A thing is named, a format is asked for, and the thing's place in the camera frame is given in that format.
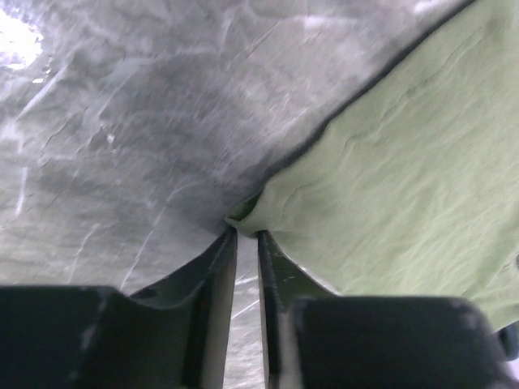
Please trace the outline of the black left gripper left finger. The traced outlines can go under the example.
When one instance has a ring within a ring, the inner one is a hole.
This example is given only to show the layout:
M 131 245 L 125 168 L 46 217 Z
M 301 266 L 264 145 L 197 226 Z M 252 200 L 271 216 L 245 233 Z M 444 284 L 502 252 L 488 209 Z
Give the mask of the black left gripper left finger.
M 4 388 L 220 388 L 238 237 L 131 295 L 102 285 L 1 289 Z

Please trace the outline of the green graphic tank top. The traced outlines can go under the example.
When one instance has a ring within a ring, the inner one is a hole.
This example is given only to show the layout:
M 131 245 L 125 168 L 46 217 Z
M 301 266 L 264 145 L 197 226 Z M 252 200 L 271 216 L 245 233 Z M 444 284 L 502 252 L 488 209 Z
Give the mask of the green graphic tank top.
M 518 4 L 476 1 L 228 222 L 344 296 L 473 302 L 518 319 Z

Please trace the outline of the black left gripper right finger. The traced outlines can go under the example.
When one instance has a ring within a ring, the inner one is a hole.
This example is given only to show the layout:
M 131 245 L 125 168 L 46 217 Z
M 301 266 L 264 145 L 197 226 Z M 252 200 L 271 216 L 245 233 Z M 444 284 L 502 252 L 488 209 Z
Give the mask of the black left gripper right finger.
M 258 240 L 268 388 L 515 388 L 487 319 L 452 297 L 341 297 Z

